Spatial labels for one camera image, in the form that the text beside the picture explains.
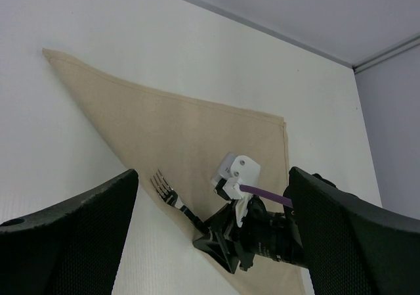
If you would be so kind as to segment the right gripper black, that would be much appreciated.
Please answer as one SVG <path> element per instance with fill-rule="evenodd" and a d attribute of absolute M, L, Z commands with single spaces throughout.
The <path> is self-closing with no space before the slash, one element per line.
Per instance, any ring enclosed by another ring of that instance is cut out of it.
<path fill-rule="evenodd" d="M 252 206 L 243 226 L 238 227 L 235 207 L 223 206 L 204 222 L 207 232 L 194 240 L 193 246 L 209 255 L 231 274 L 236 269 L 247 271 L 253 266 L 255 254 L 247 245 L 250 239 L 245 236 L 245 226 L 258 216 L 259 207 Z"/>

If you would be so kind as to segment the silver fork black handle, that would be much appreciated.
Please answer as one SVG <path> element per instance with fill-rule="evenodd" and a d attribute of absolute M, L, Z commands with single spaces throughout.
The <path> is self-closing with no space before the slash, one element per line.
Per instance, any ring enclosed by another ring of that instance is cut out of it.
<path fill-rule="evenodd" d="M 181 197 L 172 188 L 160 170 L 157 170 L 150 178 L 150 182 L 164 203 L 180 211 L 199 232 L 208 232 L 208 228 L 204 225 L 204 222 L 182 201 Z"/>

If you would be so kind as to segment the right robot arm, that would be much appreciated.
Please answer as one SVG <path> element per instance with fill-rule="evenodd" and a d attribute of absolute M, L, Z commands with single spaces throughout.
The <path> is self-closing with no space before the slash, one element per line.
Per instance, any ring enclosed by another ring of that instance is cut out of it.
<path fill-rule="evenodd" d="M 307 267 L 299 232 L 290 211 L 274 213 L 254 196 L 248 204 L 243 225 L 236 223 L 236 202 L 232 201 L 204 222 L 208 232 L 193 242 L 194 248 L 213 258 L 227 272 L 247 271 L 255 256 Z"/>

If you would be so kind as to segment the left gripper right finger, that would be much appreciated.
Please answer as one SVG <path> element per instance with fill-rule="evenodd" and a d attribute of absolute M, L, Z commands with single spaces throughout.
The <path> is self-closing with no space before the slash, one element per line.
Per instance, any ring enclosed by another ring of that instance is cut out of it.
<path fill-rule="evenodd" d="M 419 293 L 419 220 L 298 167 L 289 190 L 315 294 Z"/>

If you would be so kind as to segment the beige cloth napkin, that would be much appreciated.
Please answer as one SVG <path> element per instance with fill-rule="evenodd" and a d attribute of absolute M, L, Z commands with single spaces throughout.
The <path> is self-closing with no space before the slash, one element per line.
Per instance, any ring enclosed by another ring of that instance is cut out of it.
<path fill-rule="evenodd" d="M 260 188 L 282 194 L 287 187 L 282 117 L 131 83 L 60 51 L 43 49 L 43 55 L 100 136 L 125 167 L 138 172 L 143 189 L 189 240 L 200 234 L 160 199 L 150 181 L 156 172 L 201 219 L 224 205 L 211 177 L 229 152 L 261 166 Z"/>

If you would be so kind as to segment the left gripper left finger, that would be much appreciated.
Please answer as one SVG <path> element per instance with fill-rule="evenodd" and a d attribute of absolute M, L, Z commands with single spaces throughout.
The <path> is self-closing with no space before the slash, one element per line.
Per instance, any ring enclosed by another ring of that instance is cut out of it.
<path fill-rule="evenodd" d="M 138 191 L 127 170 L 1 224 L 2 294 L 111 294 Z"/>

